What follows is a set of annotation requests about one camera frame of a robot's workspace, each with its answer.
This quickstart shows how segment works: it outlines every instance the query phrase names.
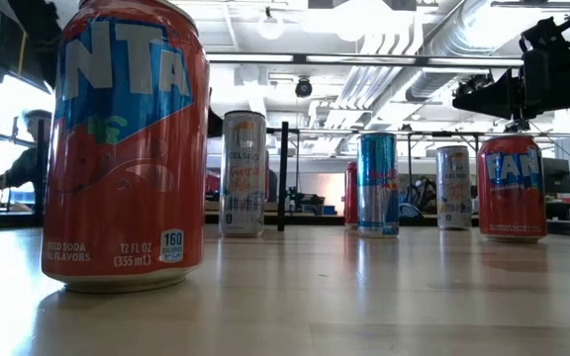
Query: orange can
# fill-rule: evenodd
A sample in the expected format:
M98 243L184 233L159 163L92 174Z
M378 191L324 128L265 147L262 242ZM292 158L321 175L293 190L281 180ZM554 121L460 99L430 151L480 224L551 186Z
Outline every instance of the orange can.
M476 170L479 225L488 239L537 242L546 236L541 153L528 134L483 142Z
M42 269L72 290L182 281L203 257L209 63L162 0L83 0L63 30Z

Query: table surface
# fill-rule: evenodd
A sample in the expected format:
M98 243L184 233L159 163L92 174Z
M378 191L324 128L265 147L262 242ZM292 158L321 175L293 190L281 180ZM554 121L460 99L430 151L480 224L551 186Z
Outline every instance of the table surface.
M182 284L84 295L41 274L39 229L0 231L0 355L570 355L570 237L206 232Z

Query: can lid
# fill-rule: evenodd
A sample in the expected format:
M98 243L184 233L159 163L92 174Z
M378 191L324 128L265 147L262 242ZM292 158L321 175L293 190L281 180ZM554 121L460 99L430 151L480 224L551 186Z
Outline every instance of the can lid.
M228 115L236 115L236 114L257 115L257 116L260 116L261 118L265 119L265 116L263 114L254 112L252 110L232 110L231 112L227 112L224 114L224 119Z
M376 135L395 137L394 133L363 133L361 137L371 137L371 136L376 136Z
M504 134L504 135L492 136L492 137L489 137L488 139L484 140L484 142L489 141L489 140L494 140L494 139L504 139L504 138L514 138L514 137L529 137L529 138L533 138L533 136L530 135L529 133L512 133L512 134Z
M80 0L78 2L78 10L80 10L83 7L83 4L86 3L89 0ZM193 26L193 28L195 28L195 32L197 33L197 37L199 37L199 30L197 30L197 25L195 24L195 20L193 20L193 18L188 15L188 13L184 10L182 10L179 6L167 1L167 0L153 0L153 1L157 1L158 3L162 3L166 6L168 6L169 8L177 11L180 15L182 15L183 17L186 18L186 20L188 20L188 22L190 22L190 24Z
M464 145L464 144L453 144L453 145L450 145L450 146L437 147L436 150L447 149L447 148L465 148L465 149L467 149L467 146Z

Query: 160 calories label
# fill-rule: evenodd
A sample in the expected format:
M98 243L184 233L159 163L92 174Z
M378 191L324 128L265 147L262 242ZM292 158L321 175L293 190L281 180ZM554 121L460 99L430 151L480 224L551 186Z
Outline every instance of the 160 calories label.
M162 232L159 243L159 260L164 263L180 262L184 259L184 231L179 228Z

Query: white energy drink can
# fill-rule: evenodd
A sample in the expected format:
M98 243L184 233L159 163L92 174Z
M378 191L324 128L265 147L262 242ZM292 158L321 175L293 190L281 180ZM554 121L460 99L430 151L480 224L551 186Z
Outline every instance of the white energy drink can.
M436 150L436 215L439 228L472 226L470 155L466 146Z
M260 236L265 203L265 117L251 111L224 116L219 230Z

